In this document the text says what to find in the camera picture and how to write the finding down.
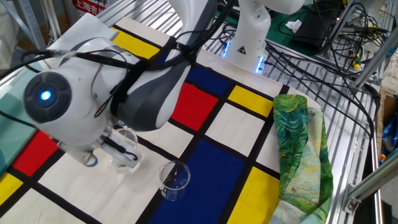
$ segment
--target glass beaker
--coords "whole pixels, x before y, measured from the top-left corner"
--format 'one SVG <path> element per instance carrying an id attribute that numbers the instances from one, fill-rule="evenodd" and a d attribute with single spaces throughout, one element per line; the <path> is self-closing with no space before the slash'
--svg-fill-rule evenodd
<path id="1" fill-rule="evenodd" d="M 159 168 L 159 177 L 162 183 L 160 186 L 162 196 L 174 202 L 185 195 L 191 172 L 184 163 L 170 161 Z"/>

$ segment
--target green object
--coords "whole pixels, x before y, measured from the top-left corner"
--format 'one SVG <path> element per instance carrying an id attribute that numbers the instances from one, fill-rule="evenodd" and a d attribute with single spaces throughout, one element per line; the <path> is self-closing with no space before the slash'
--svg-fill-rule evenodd
<path id="1" fill-rule="evenodd" d="M 32 65 L 41 70 L 38 63 Z M 12 88 L 0 98 L 0 110 L 29 123 L 32 122 L 22 106 L 22 94 L 25 86 L 36 74 L 28 69 L 21 71 L 10 83 Z M 24 148 L 35 129 L 0 116 L 0 176 L 11 165 L 18 153 Z"/>
<path id="2" fill-rule="evenodd" d="M 323 112 L 300 95 L 274 98 L 279 141 L 280 197 L 270 223 L 319 223 L 328 216 L 333 176 Z"/>
<path id="3" fill-rule="evenodd" d="M 291 40 L 294 37 L 294 33 L 291 29 L 285 26 L 287 22 L 295 22 L 297 19 L 304 23 L 304 21 L 308 17 L 308 13 L 310 12 L 306 7 L 301 8 L 299 11 L 292 15 L 275 13 L 267 34 L 267 39 L 272 40 L 290 49 L 296 50 L 307 56 L 313 56 L 317 54 L 317 51 L 309 50 L 302 45 L 291 43 Z"/>

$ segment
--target black line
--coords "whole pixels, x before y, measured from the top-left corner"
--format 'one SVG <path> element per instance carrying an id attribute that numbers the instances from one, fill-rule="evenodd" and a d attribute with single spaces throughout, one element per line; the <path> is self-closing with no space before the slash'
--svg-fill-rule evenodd
<path id="1" fill-rule="evenodd" d="M 232 79 L 232 78 L 227 77 L 227 76 L 225 76 L 225 75 L 223 75 L 223 74 L 221 74 L 221 73 L 218 73 L 218 72 L 214 71 L 214 70 L 213 70 L 212 68 L 210 68 L 210 67 L 205 67 L 205 66 L 203 66 L 203 65 L 201 65 L 201 64 L 199 64 L 199 63 L 197 63 L 195 66 L 197 66 L 197 67 L 199 67 L 199 68 L 202 68 L 202 69 L 204 69 L 204 70 L 208 70 L 208 71 L 211 72 L 212 74 L 214 74 L 214 75 L 216 75 L 216 76 L 218 76 L 218 77 L 220 77 L 220 78 L 223 78 L 223 79 L 229 81 L 231 84 L 240 86 L 240 87 L 245 88 L 245 89 L 247 89 L 247 90 L 249 90 L 249 91 L 251 91 L 251 92 L 253 92 L 253 93 L 255 93 L 255 94 L 259 95 L 259 96 L 264 97 L 265 99 L 274 101 L 274 98 L 273 98 L 273 97 L 271 97 L 271 96 L 269 96 L 269 95 L 267 95 L 267 94 L 265 94 L 265 93 L 262 93 L 262 92 L 260 92 L 260 91 L 258 91 L 258 90 L 255 90 L 255 89 L 253 89 L 253 88 L 251 88 L 251 87 L 249 87 L 249 86 L 247 86 L 247 85 L 244 85 L 244 84 L 242 84 L 242 83 L 236 81 L 235 79 Z"/>
<path id="2" fill-rule="evenodd" d="M 57 204 L 59 207 L 63 208 L 65 211 L 71 213 L 73 216 L 76 218 L 80 219 L 81 221 L 85 223 L 99 223 L 98 220 L 93 218 L 91 215 L 81 211 L 79 208 L 76 206 L 72 205 L 68 201 L 66 201 L 64 198 L 61 196 L 57 195 L 56 193 L 52 192 L 48 188 L 44 187 L 43 185 L 36 183 L 32 186 L 32 188 L 37 191 L 38 193 L 42 194 L 44 197 L 48 198 L 55 204 Z"/>
<path id="3" fill-rule="evenodd" d="M 65 154 L 61 149 L 57 149 L 37 170 L 34 172 L 32 181 L 37 182 L 42 176 Z"/>
<path id="4" fill-rule="evenodd" d="M 197 84 L 195 82 L 191 82 L 190 80 L 185 80 L 185 83 L 191 84 L 194 87 L 196 87 L 198 90 L 203 91 L 203 92 L 205 92 L 205 93 L 207 93 L 207 94 L 209 94 L 211 96 L 214 96 L 215 98 L 219 98 L 220 97 L 220 95 L 217 95 L 217 94 L 213 93 L 212 91 L 210 91 L 210 90 L 208 90 L 206 88 L 203 88 L 201 85 L 199 85 L 199 84 Z"/>
<path id="5" fill-rule="evenodd" d="M 229 154 L 232 154 L 232 155 L 236 156 L 237 158 L 241 159 L 244 162 L 248 161 L 248 157 L 246 157 L 244 154 L 241 154 L 237 150 L 231 149 L 230 147 L 225 146 L 224 144 L 222 144 L 222 143 L 220 143 L 218 141 L 215 141 L 214 139 L 210 138 L 207 135 L 203 136 L 203 140 L 205 140 L 206 142 L 216 146 L 217 148 L 219 148 L 219 149 L 221 149 L 223 151 L 228 152 Z"/>
<path id="6" fill-rule="evenodd" d="M 290 89 L 290 87 L 284 84 L 282 86 L 282 89 L 280 90 L 279 94 L 280 95 L 287 94 L 287 92 L 289 92 L 289 89 Z"/>
<path id="7" fill-rule="evenodd" d="M 269 174 L 271 177 L 275 177 L 278 180 L 280 179 L 280 174 L 278 172 L 276 172 L 273 169 L 270 169 L 270 168 L 268 168 L 268 167 L 266 167 L 266 166 L 264 166 L 264 165 L 262 165 L 262 164 L 260 164 L 258 162 L 256 162 L 254 164 L 254 167 L 258 168 L 259 170 L 261 170 L 263 172 L 265 172 L 266 174 Z"/>
<path id="8" fill-rule="evenodd" d="M 216 105 L 213 107 L 212 111 L 209 113 L 209 115 L 207 116 L 206 120 L 203 122 L 203 124 L 201 125 L 201 127 L 199 128 L 198 132 L 195 133 L 194 130 L 190 129 L 189 127 L 179 123 L 178 121 L 175 121 L 174 119 L 170 118 L 169 119 L 169 123 L 192 134 L 193 138 L 190 141 L 190 144 L 187 146 L 187 148 L 184 150 L 183 154 L 180 156 L 180 161 L 187 163 L 187 161 L 189 160 L 189 158 L 191 157 L 192 153 L 195 151 L 195 149 L 197 148 L 198 144 L 200 141 L 205 140 L 208 141 L 210 144 L 220 148 L 221 150 L 224 150 L 234 156 L 236 156 L 239 159 L 242 159 L 243 161 L 245 161 L 245 165 L 242 169 L 242 172 L 240 173 L 238 180 L 235 183 L 235 186 L 233 188 L 233 191 L 231 193 L 231 195 L 228 198 L 228 201 L 225 205 L 225 208 L 223 209 L 223 212 L 220 215 L 220 218 L 218 220 L 218 223 L 226 223 L 233 211 L 234 206 L 236 205 L 236 202 L 238 201 L 239 195 L 246 183 L 247 178 L 249 177 L 249 174 L 252 170 L 252 168 L 255 165 L 260 165 L 258 163 L 256 163 L 256 159 L 260 153 L 260 150 L 266 140 L 267 135 L 269 134 L 269 131 L 271 130 L 271 127 L 274 123 L 274 117 L 273 117 L 273 110 L 271 110 L 271 112 L 269 113 L 268 118 L 264 117 L 261 114 L 258 114 L 256 112 L 253 112 L 241 105 L 238 105 L 232 101 L 228 100 L 229 95 L 231 94 L 231 92 L 233 91 L 234 87 L 236 85 L 245 88 L 259 96 L 262 96 L 268 100 L 273 101 L 274 99 L 270 96 L 267 96 L 266 94 L 261 93 L 260 91 L 257 91 L 253 88 L 250 88 L 246 85 L 243 85 L 241 83 L 238 83 L 236 80 L 233 80 L 229 77 L 226 77 L 210 68 L 204 67 L 202 65 L 197 64 L 198 67 L 203 68 L 205 70 L 209 70 L 211 73 L 214 73 L 218 76 L 220 76 L 221 78 L 224 78 L 226 80 L 228 80 L 230 82 L 229 86 L 227 87 L 226 91 L 224 92 L 224 94 L 221 97 L 216 96 L 214 93 L 210 92 L 209 90 L 201 87 L 200 85 L 197 85 L 196 83 L 192 83 L 192 82 L 187 82 L 189 84 L 194 85 L 195 87 L 197 87 L 199 90 L 204 91 L 205 93 L 214 96 L 216 98 L 218 98 L 218 101 L 216 103 Z M 289 88 L 285 85 L 282 86 L 280 94 L 286 94 L 288 92 Z M 208 136 L 206 136 L 206 132 L 208 130 L 208 128 L 210 127 L 210 125 L 212 124 L 212 122 L 214 121 L 214 119 L 216 118 L 217 114 L 220 112 L 221 108 L 223 107 L 223 105 L 228 102 L 229 104 L 261 119 L 265 121 L 264 126 L 262 127 L 256 142 L 253 145 L 253 148 L 249 154 L 249 157 L 246 157 L 244 155 L 242 155 L 241 153 L 239 153 L 238 151 L 235 151 L 234 149 L 229 148 L 228 146 L 223 145 L 222 143 L 219 143 L 215 140 L 213 140 L 212 138 L 209 138 Z M 279 178 L 279 174 L 276 173 L 275 171 L 266 168 L 265 166 L 257 166 L 260 168 L 260 170 L 266 172 L 267 174 L 275 177 L 275 178 Z M 152 198 L 152 200 L 149 202 L 149 204 L 147 205 L 147 207 L 145 208 L 145 210 L 143 211 L 143 213 L 141 214 L 141 216 L 139 217 L 137 223 L 148 223 L 149 220 L 152 218 L 153 214 L 155 213 L 155 211 L 157 210 L 158 206 L 160 205 L 160 203 L 163 201 L 163 196 L 160 194 L 160 191 L 158 190 L 157 193 L 154 195 L 154 197 Z"/>
<path id="9" fill-rule="evenodd" d="M 187 133 L 190 133 L 192 135 L 196 135 L 197 134 L 197 132 L 195 130 L 189 128 L 188 126 L 186 126 L 186 125 L 184 125 L 182 123 L 179 123 L 178 121 L 174 120 L 173 118 L 170 118 L 168 122 L 170 124 L 180 128 L 181 130 L 187 132 Z"/>
<path id="10" fill-rule="evenodd" d="M 286 94 L 288 92 L 289 88 L 288 86 L 283 85 L 282 89 L 280 90 L 279 94 Z M 269 116 L 267 118 L 266 123 L 262 127 L 260 134 L 258 135 L 256 142 L 253 145 L 253 148 L 250 152 L 250 155 L 248 157 L 248 162 L 245 163 L 241 175 L 239 175 L 238 180 L 236 181 L 236 184 L 231 192 L 231 195 L 228 198 L 228 201 L 226 203 L 226 206 L 224 207 L 223 211 L 221 212 L 221 215 L 217 221 L 217 223 L 227 223 L 232 211 L 236 205 L 236 202 L 239 199 L 239 196 L 242 192 L 242 189 L 249 177 L 249 174 L 252 170 L 252 168 L 256 165 L 259 165 L 256 162 L 256 159 L 258 155 L 260 154 L 261 148 L 264 145 L 267 135 L 269 134 L 269 131 L 271 130 L 272 125 L 274 124 L 274 109 L 271 110 L 269 113 Z M 261 170 L 266 172 L 267 174 L 279 179 L 279 174 L 276 173 L 275 171 L 271 169 L 264 169 L 265 166 L 258 166 L 262 168 Z"/>
<path id="11" fill-rule="evenodd" d="M 263 121 L 267 121 L 267 120 L 268 120 L 267 117 L 265 117 L 264 115 L 259 114 L 259 113 L 257 113 L 257 112 L 254 112 L 253 110 L 250 110 L 249 108 L 244 107 L 244 106 L 240 105 L 239 103 L 235 103 L 235 102 L 233 102 L 233 101 L 231 101 L 231 100 L 227 100 L 226 102 L 229 103 L 229 104 L 231 104 L 232 106 L 234 106 L 234 107 L 240 109 L 240 110 L 243 110 L 244 112 L 246 112 L 246 113 L 248 113 L 248 114 L 250 114 L 250 115 L 255 116 L 256 118 L 258 118 L 258 119 L 260 119 L 260 120 L 263 120 Z"/>
<path id="12" fill-rule="evenodd" d="M 150 40 L 142 38 L 142 37 L 138 36 L 137 34 L 134 34 L 134 33 L 130 32 L 130 31 L 126 30 L 126 29 L 123 29 L 122 27 L 119 27 L 118 25 L 113 25 L 113 28 L 115 28 L 117 30 L 120 30 L 120 31 L 122 31 L 122 32 L 124 32 L 124 33 L 126 33 L 126 34 L 128 34 L 128 35 L 130 35 L 132 37 L 135 37 L 135 38 L 137 38 L 137 39 L 139 39 L 139 40 L 141 40 L 141 41 L 143 41 L 143 42 L 145 42 L 147 44 L 150 44 L 150 45 L 152 45 L 154 47 L 157 47 L 159 50 L 162 49 L 162 46 L 160 46 L 159 44 L 155 44 L 155 43 L 153 43 Z"/>
<path id="13" fill-rule="evenodd" d="M 7 200 L 0 205 L 0 218 L 3 217 L 29 189 L 30 185 L 23 183 L 9 198 L 7 198 Z"/>
<path id="14" fill-rule="evenodd" d="M 170 36 L 167 43 L 163 47 L 161 47 L 159 51 L 149 59 L 149 62 L 155 63 L 160 56 L 171 50 L 171 48 L 174 46 L 174 43 L 175 43 L 175 38 Z"/>
<path id="15" fill-rule="evenodd" d="M 148 140 L 145 140 L 140 136 L 137 136 L 137 138 L 138 138 L 139 144 L 142 144 L 143 146 L 147 147 L 149 150 L 158 153 L 159 155 L 163 156 L 164 158 L 166 158 L 170 161 L 179 161 L 180 160 L 177 156 L 167 152 L 166 150 L 162 149 L 161 147 L 158 147 L 158 146 L 152 144 Z"/>
<path id="16" fill-rule="evenodd" d="M 76 208 L 71 203 L 67 202 L 61 196 L 52 192 L 48 188 L 44 187 L 37 181 L 64 155 L 64 152 L 61 149 L 57 149 L 32 175 L 32 177 L 28 177 L 26 174 L 21 171 L 9 167 L 7 172 L 17 177 L 19 180 L 23 182 L 22 186 L 20 186 L 12 195 L 9 197 L 2 205 L 0 205 L 0 217 L 3 216 L 8 210 L 14 206 L 18 200 L 20 200 L 24 194 L 29 189 L 34 189 L 44 197 L 51 200 L 53 203 L 57 204 L 59 207 L 63 208 L 67 212 L 69 212 L 74 217 L 80 219 L 85 223 L 100 223 L 95 218 Z"/>
<path id="17" fill-rule="evenodd" d="M 180 156 L 180 161 L 187 163 L 189 158 L 191 157 L 192 153 L 195 151 L 197 148 L 198 144 L 200 141 L 202 141 L 205 138 L 205 133 L 216 118 L 218 112 L 220 112 L 221 108 L 223 107 L 226 99 L 228 96 L 231 94 L 233 88 L 235 87 L 235 84 L 230 83 L 229 86 L 227 87 L 226 91 L 224 92 L 223 96 L 219 98 L 217 101 L 216 105 L 213 107 L 213 109 L 210 111 L 209 115 L 205 119 L 205 121 L 202 123 L 200 126 L 198 132 L 193 136 L 192 140 L 189 142 L 187 148 L 184 150 L 182 155 Z M 174 122 L 174 120 L 171 120 L 171 124 L 176 124 L 178 126 L 181 126 L 178 124 L 178 122 Z M 157 207 L 160 205 L 160 203 L 163 201 L 163 196 L 160 194 L 160 191 L 158 190 L 155 196 L 152 198 L 152 200 L 149 202 L 141 216 L 139 217 L 138 221 L 136 223 L 148 223 L 150 218 L 152 218 L 153 214 L 157 210 Z"/>

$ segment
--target patterned cloth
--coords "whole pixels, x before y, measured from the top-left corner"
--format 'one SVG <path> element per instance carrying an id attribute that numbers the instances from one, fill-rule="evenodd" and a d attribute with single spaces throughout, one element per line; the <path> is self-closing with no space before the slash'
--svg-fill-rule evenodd
<path id="1" fill-rule="evenodd" d="M 270 223 L 325 223 L 333 193 L 323 112 L 306 97 L 274 98 L 280 197 Z"/>

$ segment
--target yellow square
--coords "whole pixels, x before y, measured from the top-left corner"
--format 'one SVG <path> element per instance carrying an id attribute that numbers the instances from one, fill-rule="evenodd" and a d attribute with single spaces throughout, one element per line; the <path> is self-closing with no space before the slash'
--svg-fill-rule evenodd
<path id="1" fill-rule="evenodd" d="M 22 181 L 5 172 L 0 178 L 0 205 L 2 205 L 21 185 Z"/>
<path id="2" fill-rule="evenodd" d="M 119 47 L 128 50 L 130 53 L 146 59 L 150 59 L 160 50 L 120 30 L 113 42 Z"/>
<path id="3" fill-rule="evenodd" d="M 236 86 L 234 88 L 228 99 L 244 106 L 249 110 L 259 113 L 266 118 L 268 117 L 274 105 L 274 102 L 271 100 L 265 99 L 264 97 L 259 96 L 240 86 Z"/>
<path id="4" fill-rule="evenodd" d="M 266 224 L 279 202 L 280 181 L 253 167 L 228 224 Z"/>

